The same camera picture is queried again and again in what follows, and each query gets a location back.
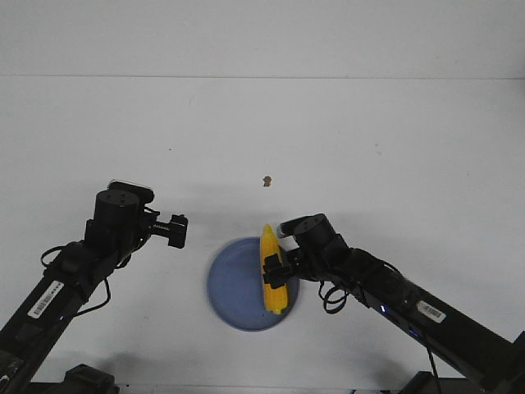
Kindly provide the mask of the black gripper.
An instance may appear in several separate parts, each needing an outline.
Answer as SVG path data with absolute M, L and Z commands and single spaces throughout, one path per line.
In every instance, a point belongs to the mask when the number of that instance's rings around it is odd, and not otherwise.
M 96 194 L 94 216 L 86 222 L 84 244 L 103 256 L 126 257 L 140 249 L 152 235 L 168 239 L 168 245 L 185 247 L 188 218 L 172 214 L 171 223 L 157 220 L 159 212 L 146 209 L 139 198 L 124 190 L 103 190 Z
M 290 268 L 279 253 L 263 259 L 263 282 L 271 289 L 286 285 L 292 273 L 310 282 L 352 282 L 344 267 L 350 255 L 345 240 L 334 230 L 326 214 L 308 216 L 308 230 L 292 236 L 298 247 L 285 253 Z

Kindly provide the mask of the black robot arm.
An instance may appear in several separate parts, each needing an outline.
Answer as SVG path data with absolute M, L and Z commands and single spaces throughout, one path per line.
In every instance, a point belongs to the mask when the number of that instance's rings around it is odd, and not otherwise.
M 365 250 L 350 247 L 323 213 L 279 226 L 297 248 L 262 260 L 262 276 L 276 289 L 292 277 L 330 282 L 376 310 L 485 393 L 524 391 L 524 337 L 508 341 L 407 279 Z
M 167 238 L 171 247 L 185 245 L 188 218 L 172 215 L 158 221 L 148 207 L 154 193 L 147 187 L 113 182 L 95 197 L 94 215 L 84 237 L 55 248 L 43 276 L 1 330 L 1 391 L 19 393 L 99 285 L 124 268 L 151 236 Z

